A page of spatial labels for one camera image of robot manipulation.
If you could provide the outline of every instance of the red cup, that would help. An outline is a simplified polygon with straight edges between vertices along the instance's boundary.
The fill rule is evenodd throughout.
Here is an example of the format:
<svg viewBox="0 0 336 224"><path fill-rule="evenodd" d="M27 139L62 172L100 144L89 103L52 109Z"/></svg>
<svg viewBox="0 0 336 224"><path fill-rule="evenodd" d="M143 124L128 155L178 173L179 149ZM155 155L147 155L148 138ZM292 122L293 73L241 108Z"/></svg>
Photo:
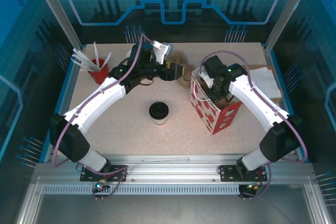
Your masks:
<svg viewBox="0 0 336 224"><path fill-rule="evenodd" d="M99 59L99 67L104 64L103 59ZM91 77L95 80L96 84L101 85L107 76L109 76L110 69L107 64L99 71L99 72L91 72L88 71Z"/></svg>

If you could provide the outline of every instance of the white tabletop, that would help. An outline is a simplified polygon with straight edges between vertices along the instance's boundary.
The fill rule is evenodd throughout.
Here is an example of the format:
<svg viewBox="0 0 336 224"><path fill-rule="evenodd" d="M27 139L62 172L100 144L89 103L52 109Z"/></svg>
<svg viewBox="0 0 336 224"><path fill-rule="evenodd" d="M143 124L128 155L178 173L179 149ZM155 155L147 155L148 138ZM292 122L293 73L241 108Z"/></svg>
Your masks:
<svg viewBox="0 0 336 224"><path fill-rule="evenodd" d="M195 67L212 51L230 50L242 55L251 65L265 65L260 43L175 43ZM125 58L131 44L98 44L100 58L109 51L110 69ZM85 54L94 58L93 45ZM241 63L230 55L219 55L223 63ZM86 71L79 72L70 108L90 95L98 85ZM138 86L109 107L85 135L89 143L102 154L229 154L248 153L259 146L265 132L253 114L242 105L230 127L210 135L190 103L190 91L178 82L158 78L151 86ZM153 102L163 101L169 106L169 118L156 125L149 116Z"/></svg>

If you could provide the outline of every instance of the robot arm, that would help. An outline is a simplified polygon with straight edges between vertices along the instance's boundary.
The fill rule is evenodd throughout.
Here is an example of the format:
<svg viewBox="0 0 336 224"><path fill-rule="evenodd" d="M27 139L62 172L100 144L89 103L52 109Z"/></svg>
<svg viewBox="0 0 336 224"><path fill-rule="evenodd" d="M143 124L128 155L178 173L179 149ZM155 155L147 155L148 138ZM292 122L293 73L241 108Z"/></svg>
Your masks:
<svg viewBox="0 0 336 224"><path fill-rule="evenodd" d="M171 45L157 41L153 44L145 42L141 46L139 57L130 74L119 84L107 89L130 69L137 50L138 44L133 46L127 64L113 68L104 83L80 105L63 116L59 114L52 116L50 143L53 146L56 146L62 130L71 120L71 125L60 142L59 150L72 162L88 166L96 172L109 172L110 162L94 150L84 137L89 127L109 106L139 85L142 79L152 80L154 77L160 77L162 80L172 81L183 76L182 66L164 61L164 56L172 50ZM85 106L78 113L78 109L84 104Z"/></svg>
<svg viewBox="0 0 336 224"><path fill-rule="evenodd" d="M208 97L213 102L217 102L229 93L236 96L249 108L267 132L256 150L237 161L237 170L241 177L265 164L276 162L300 146L292 130L277 114L280 113L295 128L299 127L301 119L297 116L290 116L253 83L254 88L277 110L277 113L267 106L251 89L247 72L239 64L227 67L217 56L213 56L204 62L203 67L205 72L200 73L200 76L208 86L205 90Z"/></svg>

